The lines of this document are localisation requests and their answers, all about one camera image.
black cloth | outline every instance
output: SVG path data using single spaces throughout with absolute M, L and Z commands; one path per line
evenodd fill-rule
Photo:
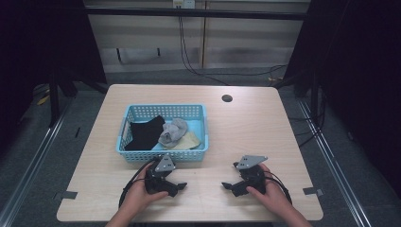
M 147 123 L 130 123 L 132 141 L 125 150 L 151 150 L 157 145 L 165 120 L 156 116 Z

crumpled cloth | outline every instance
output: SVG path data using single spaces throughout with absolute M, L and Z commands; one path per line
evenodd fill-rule
M 166 148 L 174 148 L 179 140 L 185 135 L 188 125 L 180 118 L 173 118 L 170 124 L 163 125 L 164 131 L 160 134 L 159 143 Z
M 191 149 L 197 147 L 201 143 L 200 139 L 198 139 L 197 135 L 192 132 L 188 131 L 183 138 L 180 139 L 178 142 L 178 145 L 174 148 L 168 148 L 171 150 L 174 149 L 180 149 L 180 150 L 186 150 L 186 149 Z

metal rail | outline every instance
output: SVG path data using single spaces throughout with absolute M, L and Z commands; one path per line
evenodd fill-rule
M 53 144 L 54 139 L 59 133 L 65 114 L 68 111 L 72 101 L 73 99 L 70 98 L 59 119 L 55 122 L 52 128 L 48 129 L 46 136 L 44 137 L 41 145 L 36 151 L 36 154 L 29 164 L 29 167 L 27 168 L 24 176 L 22 177 L 11 197 L 5 204 L 2 212 L 0 213 L 1 227 L 11 226 L 15 217 L 17 216 L 18 211 L 20 210 L 28 191 L 33 184 L 33 181 L 39 173 L 39 170 L 42 166 L 42 163 L 44 162 L 48 151 L 50 150 L 50 147 Z
M 372 225 L 371 225 L 370 221 L 368 220 L 368 217 L 366 216 L 365 211 L 359 202 L 359 199 L 357 198 L 356 194 L 354 193 L 354 190 L 352 189 L 352 187 L 348 183 L 344 173 L 342 172 L 340 165 L 337 162 L 336 157 L 334 156 L 334 153 L 332 152 L 331 148 L 328 146 L 327 141 L 325 140 L 323 134 L 320 132 L 320 130 L 318 130 L 318 128 L 313 123 L 309 107 L 307 106 L 307 104 L 304 101 L 300 101 L 299 105 L 301 107 L 301 110 L 302 110 L 304 116 L 307 119 L 309 119 L 309 120 L 307 120 L 307 123 L 309 124 L 309 128 L 312 130 L 312 132 L 315 135 L 316 142 L 318 143 L 318 146 L 321 149 L 322 155 L 323 155 L 325 161 L 327 162 L 327 165 L 328 165 L 334 179 L 336 180 L 336 183 L 340 189 L 342 196 L 344 197 L 352 215 L 354 216 L 355 221 L 357 222 L 357 226 L 371 227 Z
M 310 16 L 298 12 L 238 11 L 214 9 L 157 9 L 157 8 L 111 8 L 111 7 L 31 7 L 45 13 L 83 13 L 92 15 L 128 15 L 128 16 L 171 16 L 171 17 L 210 17 L 303 21 Z

hand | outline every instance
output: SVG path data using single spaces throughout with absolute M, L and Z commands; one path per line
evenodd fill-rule
M 265 176 L 272 178 L 270 170 L 259 164 L 265 171 Z M 277 215 L 288 226 L 311 226 L 304 216 L 288 201 L 280 186 L 271 180 L 265 180 L 266 193 L 261 194 L 255 188 L 248 186 L 247 191 L 257 198 L 268 210 Z
M 147 165 L 135 180 L 144 179 L 150 165 Z M 150 195 L 145 188 L 145 181 L 139 180 L 133 183 L 117 213 L 106 226 L 127 226 L 138 213 L 144 211 L 152 202 L 161 200 L 166 196 L 168 196 L 168 192 Z

gray cloth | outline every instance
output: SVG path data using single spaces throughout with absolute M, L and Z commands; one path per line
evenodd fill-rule
M 159 143 L 166 148 L 174 148 L 180 139 L 185 135 L 188 125 L 180 118 L 173 118 L 171 124 L 163 125 L 164 131 L 160 135 Z

